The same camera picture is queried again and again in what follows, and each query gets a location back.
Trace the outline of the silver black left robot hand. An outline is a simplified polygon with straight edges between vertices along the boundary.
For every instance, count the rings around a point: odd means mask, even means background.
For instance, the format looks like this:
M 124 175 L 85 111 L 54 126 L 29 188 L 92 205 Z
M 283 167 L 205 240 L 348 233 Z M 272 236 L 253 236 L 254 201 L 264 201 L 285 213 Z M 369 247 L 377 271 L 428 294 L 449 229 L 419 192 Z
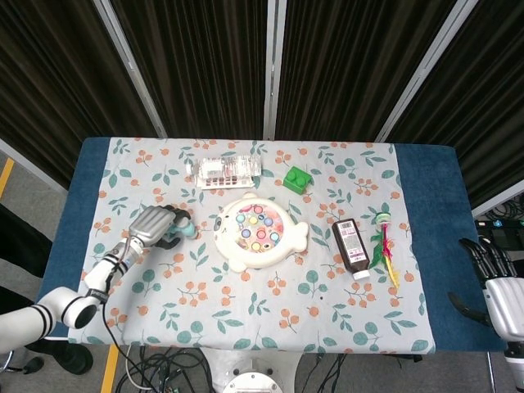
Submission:
M 142 249 L 171 250 L 184 237 L 195 238 L 197 229 L 186 210 L 173 206 L 148 206 L 130 225 L 130 244 Z

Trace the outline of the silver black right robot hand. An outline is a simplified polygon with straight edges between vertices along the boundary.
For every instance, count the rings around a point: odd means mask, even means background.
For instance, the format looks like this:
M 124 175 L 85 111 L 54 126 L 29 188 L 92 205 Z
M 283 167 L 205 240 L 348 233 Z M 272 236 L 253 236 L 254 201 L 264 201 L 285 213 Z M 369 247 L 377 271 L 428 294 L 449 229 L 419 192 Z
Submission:
M 523 277 L 515 263 L 486 237 L 479 237 L 477 242 L 462 238 L 459 243 L 472 259 L 487 311 L 472 309 L 453 292 L 448 294 L 451 304 L 462 316 L 492 327 L 504 341 L 522 341 Z

